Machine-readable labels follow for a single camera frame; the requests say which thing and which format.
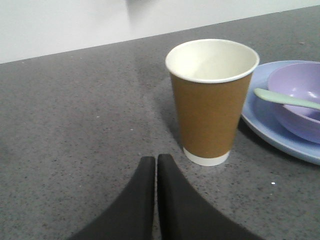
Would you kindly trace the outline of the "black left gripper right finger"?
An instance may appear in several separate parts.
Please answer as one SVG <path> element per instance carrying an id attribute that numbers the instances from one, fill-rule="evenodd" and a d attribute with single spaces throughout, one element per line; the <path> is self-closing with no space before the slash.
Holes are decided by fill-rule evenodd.
<path id="1" fill-rule="evenodd" d="M 157 159 L 157 204 L 164 240 L 259 240 L 191 186 L 170 154 Z"/>

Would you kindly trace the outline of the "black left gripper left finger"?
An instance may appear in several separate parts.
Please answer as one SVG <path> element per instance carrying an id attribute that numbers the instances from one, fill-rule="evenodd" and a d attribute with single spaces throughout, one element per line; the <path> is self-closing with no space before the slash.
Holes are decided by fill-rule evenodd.
<path id="1" fill-rule="evenodd" d="M 144 156 L 116 200 L 71 240 L 150 240 L 155 207 L 155 158 Z"/>

